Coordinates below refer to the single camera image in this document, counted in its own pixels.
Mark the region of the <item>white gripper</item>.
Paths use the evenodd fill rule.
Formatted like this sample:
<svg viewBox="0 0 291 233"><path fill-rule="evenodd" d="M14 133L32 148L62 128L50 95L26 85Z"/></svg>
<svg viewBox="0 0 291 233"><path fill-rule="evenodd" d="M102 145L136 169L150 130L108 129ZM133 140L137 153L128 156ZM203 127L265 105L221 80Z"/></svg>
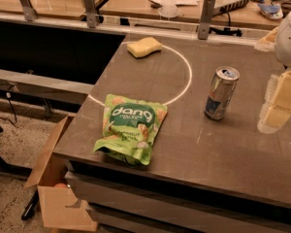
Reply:
<svg viewBox="0 0 291 233"><path fill-rule="evenodd" d="M275 51L277 60L291 67L291 12L279 28L274 28L257 41L254 48L259 51ZM291 117L291 69L280 76L271 75L257 128L265 134L273 134Z"/></svg>

